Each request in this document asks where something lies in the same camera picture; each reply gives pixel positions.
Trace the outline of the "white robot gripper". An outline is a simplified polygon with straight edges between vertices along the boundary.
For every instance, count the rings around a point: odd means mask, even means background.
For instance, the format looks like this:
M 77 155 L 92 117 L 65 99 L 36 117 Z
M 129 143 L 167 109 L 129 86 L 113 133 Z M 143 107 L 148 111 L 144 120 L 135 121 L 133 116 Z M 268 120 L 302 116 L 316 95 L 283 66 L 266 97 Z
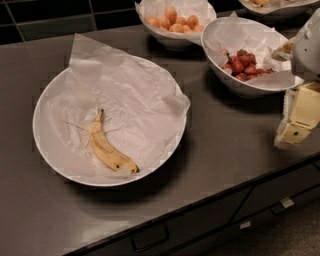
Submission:
M 320 81 L 320 8 L 295 37 L 271 54 L 277 61 L 289 61 L 292 73 L 303 80 Z M 286 92 L 283 119 L 278 127 L 274 145 L 289 149 L 302 143 L 320 122 L 320 83 L 306 82 Z

